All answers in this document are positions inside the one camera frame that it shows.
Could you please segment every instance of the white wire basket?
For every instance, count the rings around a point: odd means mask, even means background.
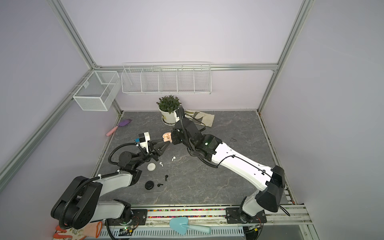
[[[84,111],[108,111],[121,83],[116,71],[93,71],[73,98]]]
[[[209,65],[146,67],[129,66],[121,73],[126,94],[198,94],[212,91]]]

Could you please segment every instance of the trowel handle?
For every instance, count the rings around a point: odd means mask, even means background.
[[[211,233],[210,227],[200,226],[200,225],[187,225],[187,226],[189,229],[192,229],[192,230],[196,230],[196,231],[207,233],[207,234]]]

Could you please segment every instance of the robotic arm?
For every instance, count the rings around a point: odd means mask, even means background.
[[[119,167],[117,172],[103,176],[99,174],[91,179],[82,176],[75,178],[52,208],[51,216],[59,220],[59,226],[62,229],[80,229],[89,222],[109,218],[122,225],[130,224],[134,213],[129,203],[117,199],[100,202],[98,199],[107,192],[137,183],[141,175],[137,167],[152,158],[158,161],[158,157],[164,153],[170,142],[174,145],[184,144],[191,156],[199,158],[210,167],[227,167],[257,188],[251,196],[243,199],[239,208],[227,214],[228,223],[258,223],[257,218],[260,218],[257,214],[264,209],[278,211],[285,187],[282,168],[261,165],[236,152],[219,138],[210,134],[203,135],[201,130],[185,117],[182,106],[175,115],[176,124],[170,138],[151,141],[149,133],[146,132],[140,134],[135,142],[122,144],[114,149],[108,157],[108,162]],[[113,162],[112,155],[125,146],[137,146],[140,152],[122,152],[119,161]]]

